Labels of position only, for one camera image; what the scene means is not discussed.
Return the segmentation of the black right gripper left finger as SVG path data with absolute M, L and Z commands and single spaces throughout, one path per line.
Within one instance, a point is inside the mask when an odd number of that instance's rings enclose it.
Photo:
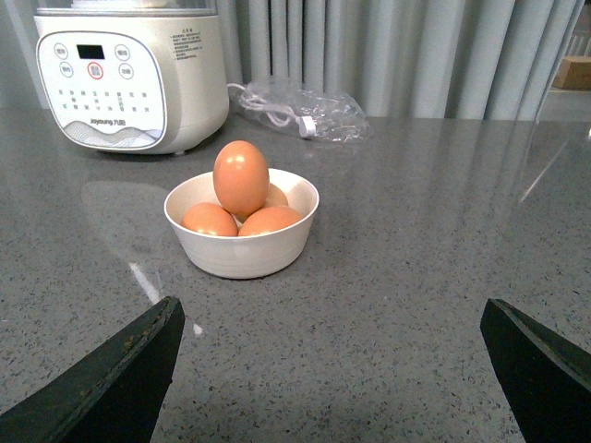
M 1 416 L 4 442 L 149 442 L 185 325 L 166 297 Z

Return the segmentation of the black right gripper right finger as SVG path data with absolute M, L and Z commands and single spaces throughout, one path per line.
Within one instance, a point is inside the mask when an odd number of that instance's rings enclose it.
M 588 442 L 590 353 L 501 299 L 480 331 L 524 440 Z

